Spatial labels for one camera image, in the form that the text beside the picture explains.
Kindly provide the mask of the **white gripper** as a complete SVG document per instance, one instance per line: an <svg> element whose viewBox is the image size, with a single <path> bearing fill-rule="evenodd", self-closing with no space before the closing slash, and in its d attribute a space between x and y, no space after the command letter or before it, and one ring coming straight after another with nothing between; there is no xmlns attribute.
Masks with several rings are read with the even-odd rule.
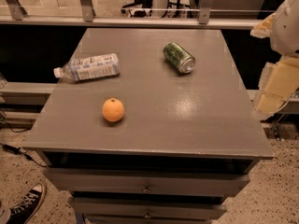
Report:
<svg viewBox="0 0 299 224"><path fill-rule="evenodd" d="M257 38L270 36L271 49L290 56L277 63L267 63L255 94L254 110L271 115L280 110L299 88L299 0L285 0L264 20L254 26L250 35Z"/></svg>

